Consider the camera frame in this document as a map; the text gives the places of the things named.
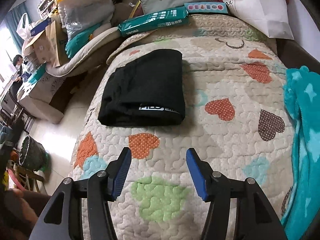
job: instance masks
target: green heart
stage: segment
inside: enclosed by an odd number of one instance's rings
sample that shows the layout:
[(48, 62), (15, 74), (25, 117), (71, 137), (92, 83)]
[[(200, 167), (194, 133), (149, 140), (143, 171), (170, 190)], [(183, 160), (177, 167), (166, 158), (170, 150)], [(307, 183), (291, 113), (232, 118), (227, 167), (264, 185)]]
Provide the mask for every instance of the green heart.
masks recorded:
[(140, 201), (140, 216), (149, 221), (168, 221), (179, 215), (190, 189), (150, 176), (131, 186), (133, 198)]

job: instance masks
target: trash bin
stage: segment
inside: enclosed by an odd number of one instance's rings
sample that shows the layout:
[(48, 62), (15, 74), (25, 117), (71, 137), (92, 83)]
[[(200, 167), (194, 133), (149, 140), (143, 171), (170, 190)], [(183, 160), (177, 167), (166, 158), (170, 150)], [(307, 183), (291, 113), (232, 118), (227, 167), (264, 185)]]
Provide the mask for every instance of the trash bin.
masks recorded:
[(49, 155), (41, 143), (31, 138), (25, 137), (19, 155), (19, 164), (31, 171), (44, 171), (49, 163)]

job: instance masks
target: teal curtain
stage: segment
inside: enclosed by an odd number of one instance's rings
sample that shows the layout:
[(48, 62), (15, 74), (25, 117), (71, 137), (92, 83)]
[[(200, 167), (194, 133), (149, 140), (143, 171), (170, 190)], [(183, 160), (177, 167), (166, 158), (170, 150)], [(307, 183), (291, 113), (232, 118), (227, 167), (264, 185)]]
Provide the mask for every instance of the teal curtain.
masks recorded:
[(24, 13), (27, 13), (29, 17), (29, 23), (31, 23), (32, 19), (28, 13), (26, 2), (23, 2), (18, 6), (14, 7), (11, 11), (7, 13), (7, 15), (4, 18), (5, 25), (10, 31), (13, 43), (16, 45), (20, 54), (24, 40), (17, 34), (17, 27)]

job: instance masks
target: window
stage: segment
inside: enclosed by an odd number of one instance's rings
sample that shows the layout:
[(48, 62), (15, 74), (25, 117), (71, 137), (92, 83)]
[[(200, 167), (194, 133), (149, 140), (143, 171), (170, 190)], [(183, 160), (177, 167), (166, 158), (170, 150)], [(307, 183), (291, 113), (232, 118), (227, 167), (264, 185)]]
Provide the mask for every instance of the window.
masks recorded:
[(4, 22), (0, 25), (0, 93), (17, 72), (17, 68), (12, 64), (15, 55), (19, 54), (9, 30)]

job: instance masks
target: orange heart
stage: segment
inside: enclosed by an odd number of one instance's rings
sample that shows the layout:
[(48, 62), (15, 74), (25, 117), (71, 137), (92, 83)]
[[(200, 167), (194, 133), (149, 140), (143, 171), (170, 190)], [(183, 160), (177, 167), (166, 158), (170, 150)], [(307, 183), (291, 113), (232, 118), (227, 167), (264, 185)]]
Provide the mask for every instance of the orange heart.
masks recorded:
[(133, 51), (131, 51), (131, 52), (129, 53), (129, 56), (131, 56), (131, 55), (133, 55), (133, 54), (136, 54), (136, 53), (138, 53), (138, 52), (140, 52), (139, 49), (133, 50)]
[(143, 159), (149, 155), (150, 149), (159, 146), (159, 138), (150, 133), (138, 133), (129, 136), (129, 148), (133, 158)]
[(77, 150), (76, 162), (74, 164), (74, 167), (79, 165), (82, 168), (86, 158), (97, 154), (98, 149), (96, 142), (94, 141), (91, 132), (88, 132), (85, 138), (80, 142), (80, 145)]
[(204, 109), (208, 114), (217, 114), (223, 121), (231, 121), (235, 117), (235, 109), (229, 98), (210, 101)]
[(272, 81), (272, 78), (269, 76), (270, 71), (268, 67), (261, 62), (257, 61), (240, 66), (249, 74), (250, 77), (260, 83), (267, 84)]
[(272, 59), (268, 55), (264, 54), (260, 50), (254, 49), (248, 54), (249, 58), (261, 58), (261, 59)]

